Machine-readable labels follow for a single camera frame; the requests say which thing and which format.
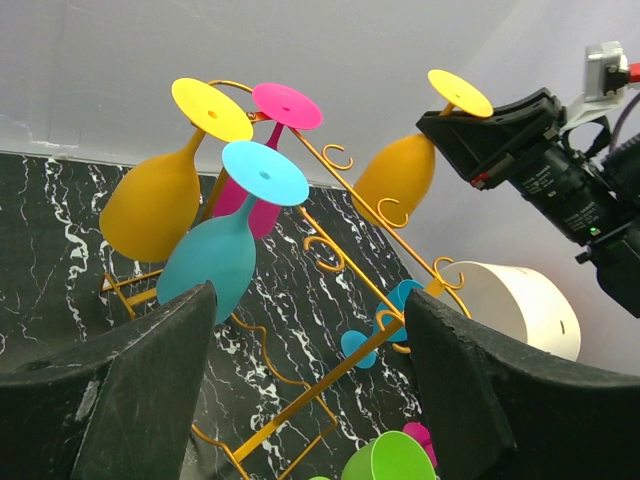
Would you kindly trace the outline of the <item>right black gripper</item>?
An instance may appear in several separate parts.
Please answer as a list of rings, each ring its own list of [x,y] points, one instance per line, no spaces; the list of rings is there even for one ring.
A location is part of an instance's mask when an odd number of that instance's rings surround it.
[[[630,201],[592,162],[608,145],[607,124],[585,152],[560,134],[566,109],[546,88],[498,107],[488,118],[428,111],[417,128],[478,190],[512,185],[561,233],[586,245],[630,222]]]

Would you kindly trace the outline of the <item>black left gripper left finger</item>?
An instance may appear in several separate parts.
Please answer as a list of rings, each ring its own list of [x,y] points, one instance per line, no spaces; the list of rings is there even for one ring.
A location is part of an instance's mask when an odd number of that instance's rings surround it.
[[[179,478],[216,310],[206,282],[2,374],[2,478]]]

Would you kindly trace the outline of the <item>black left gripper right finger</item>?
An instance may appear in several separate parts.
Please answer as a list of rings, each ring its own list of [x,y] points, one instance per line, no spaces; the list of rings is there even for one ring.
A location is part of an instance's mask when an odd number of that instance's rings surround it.
[[[638,478],[638,377],[543,352],[422,290],[404,317],[441,478]]]

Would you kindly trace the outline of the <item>orange plastic wine glass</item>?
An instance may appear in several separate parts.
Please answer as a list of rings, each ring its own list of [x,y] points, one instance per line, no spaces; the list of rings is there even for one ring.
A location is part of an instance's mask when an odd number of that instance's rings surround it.
[[[489,99],[476,87],[446,70],[427,74],[431,86],[447,100],[436,114],[464,112],[473,117],[493,114]],[[370,213],[380,212],[385,221],[402,228],[428,192],[435,174],[435,147],[424,134],[405,136],[384,147],[356,181],[352,200],[357,211],[375,226],[381,224]]]

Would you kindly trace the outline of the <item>green plastic wine glass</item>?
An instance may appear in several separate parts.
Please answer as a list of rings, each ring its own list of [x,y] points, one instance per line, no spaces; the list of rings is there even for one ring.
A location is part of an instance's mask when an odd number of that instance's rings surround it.
[[[435,467],[424,448],[401,431],[388,431],[356,451],[346,462],[345,480],[435,480]]]

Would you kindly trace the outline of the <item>light blue plastic wine glass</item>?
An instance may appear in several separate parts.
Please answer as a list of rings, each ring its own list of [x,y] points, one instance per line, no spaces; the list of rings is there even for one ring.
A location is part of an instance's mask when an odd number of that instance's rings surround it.
[[[211,282],[217,296],[217,324],[232,315],[254,275],[256,244],[249,217],[256,202],[291,207],[309,196],[302,171],[265,145],[231,142],[223,148],[222,161],[247,198],[235,213],[192,228],[170,255],[156,284],[158,303],[164,305],[196,285]]]

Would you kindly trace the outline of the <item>yellow-orange plastic wine glass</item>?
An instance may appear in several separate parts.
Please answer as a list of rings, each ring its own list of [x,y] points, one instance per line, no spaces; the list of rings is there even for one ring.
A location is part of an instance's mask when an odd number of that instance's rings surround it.
[[[253,126],[242,108],[213,86],[179,78],[171,95],[195,126],[181,149],[149,158],[118,183],[100,218],[104,239],[119,254],[141,262],[166,260],[190,229],[199,209],[195,156],[206,136],[229,143],[250,140]]]

